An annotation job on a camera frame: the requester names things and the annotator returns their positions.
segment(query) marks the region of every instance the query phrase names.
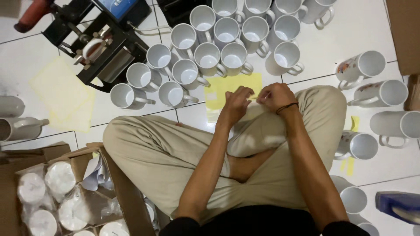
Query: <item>tiled floor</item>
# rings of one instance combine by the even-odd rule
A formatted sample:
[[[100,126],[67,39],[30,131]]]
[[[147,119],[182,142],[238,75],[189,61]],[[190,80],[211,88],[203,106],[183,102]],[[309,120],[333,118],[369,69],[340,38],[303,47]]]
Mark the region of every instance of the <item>tiled floor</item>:
[[[56,0],[59,5],[68,3],[70,0]],[[40,23],[29,33],[20,34],[13,29],[17,16],[22,13],[31,1],[21,0],[19,5],[8,7],[9,12],[15,10],[15,14],[5,14],[0,10],[0,95],[19,96],[26,104],[23,116],[47,118],[48,110],[39,97],[28,85],[28,80],[33,78],[40,69],[59,56],[58,50],[53,47],[40,32],[52,21],[52,16],[45,16]],[[147,0],[152,13],[140,24],[139,28],[151,28],[166,25],[167,22],[161,9],[156,5],[156,0]],[[391,36],[386,5],[383,0],[339,0],[334,6],[335,19],[323,30],[318,30],[314,25],[302,24],[301,34],[298,36],[302,56],[301,62],[305,64],[305,71],[298,76],[284,74],[272,75],[265,68],[265,60],[258,55],[248,56],[256,73],[262,74],[263,86],[274,82],[289,84],[293,92],[312,87],[314,85],[332,85],[337,87],[338,79],[334,75],[337,63],[355,56],[366,50],[378,50],[387,59],[385,71],[363,84],[387,79],[398,79],[405,83],[406,77],[400,75],[396,53]],[[94,9],[84,19],[90,21],[99,13]],[[138,36],[149,46],[157,43],[170,44],[170,32],[167,29],[139,33]],[[67,38],[67,43],[72,43],[75,35]],[[75,73],[81,70],[80,66],[73,66],[72,59],[63,53],[60,54]],[[353,99],[354,89],[343,91],[347,101]],[[156,101],[155,105],[146,105],[141,110],[122,110],[114,107],[109,94],[96,91],[94,114],[91,120],[91,129],[88,133],[57,130],[46,126],[39,138],[29,141],[2,143],[3,150],[32,149],[47,145],[65,142],[72,150],[82,148],[88,142],[101,142],[102,134],[113,118],[120,115],[160,115],[173,121],[179,121],[186,125],[199,128],[208,132],[214,132],[215,124],[208,123],[206,117],[205,97],[203,87],[190,91],[190,94],[200,100],[199,104],[189,103],[181,109],[172,109],[164,106],[158,99],[157,93],[148,93],[147,97]],[[345,129],[351,127],[351,116],[360,117],[360,132],[372,134],[369,127],[370,118],[378,112],[385,110],[402,110],[402,106],[392,108],[364,109],[348,107]],[[348,166],[342,161],[334,161],[331,174],[345,177],[355,185],[362,186],[369,198],[366,209],[362,216],[372,222],[382,236],[394,235],[420,235],[418,228],[396,220],[375,209],[374,196],[377,191],[409,191],[420,193],[420,148],[416,140],[410,142],[404,149],[389,149],[380,147],[377,156],[371,160],[355,160],[353,172],[347,172]]]

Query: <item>khaki pants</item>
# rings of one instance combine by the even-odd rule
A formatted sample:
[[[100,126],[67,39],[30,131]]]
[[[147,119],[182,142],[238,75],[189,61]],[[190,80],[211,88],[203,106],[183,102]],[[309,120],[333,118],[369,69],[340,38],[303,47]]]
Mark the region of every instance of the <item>khaki pants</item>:
[[[296,94],[306,130],[327,171],[338,147],[346,116],[344,95],[331,86],[316,86]],[[187,181],[208,148],[213,134],[175,126],[163,118],[122,116],[104,132],[104,146],[130,180],[165,214],[178,207]],[[244,184],[228,178],[227,158],[203,213],[203,222],[232,208],[275,205],[306,210],[293,173],[283,120],[263,113],[243,126],[227,153],[246,157],[277,147]]]

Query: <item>man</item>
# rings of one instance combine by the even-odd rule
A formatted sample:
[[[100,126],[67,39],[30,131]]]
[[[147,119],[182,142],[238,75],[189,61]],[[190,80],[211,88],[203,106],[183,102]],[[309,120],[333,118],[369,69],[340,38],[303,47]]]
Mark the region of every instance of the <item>man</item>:
[[[271,84],[257,99],[270,113],[228,141],[252,94],[226,93],[214,135],[141,117],[106,128],[115,163],[174,218],[160,235],[368,235],[348,222],[328,174],[344,127],[342,93],[316,86],[295,97]]]

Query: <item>wrist bracelet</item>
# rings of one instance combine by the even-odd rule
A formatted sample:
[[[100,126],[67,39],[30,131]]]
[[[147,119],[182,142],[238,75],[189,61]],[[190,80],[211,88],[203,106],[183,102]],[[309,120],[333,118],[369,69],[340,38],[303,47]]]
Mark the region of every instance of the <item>wrist bracelet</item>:
[[[298,102],[290,103],[290,104],[289,104],[289,105],[287,105],[287,106],[284,106],[284,107],[281,107],[281,108],[277,109],[277,111],[276,111],[276,115],[279,115],[281,111],[283,111],[284,109],[289,108],[289,107],[291,107],[291,106],[293,106],[293,105],[296,105],[296,106],[297,106],[297,108],[299,108],[299,103],[298,103]]]

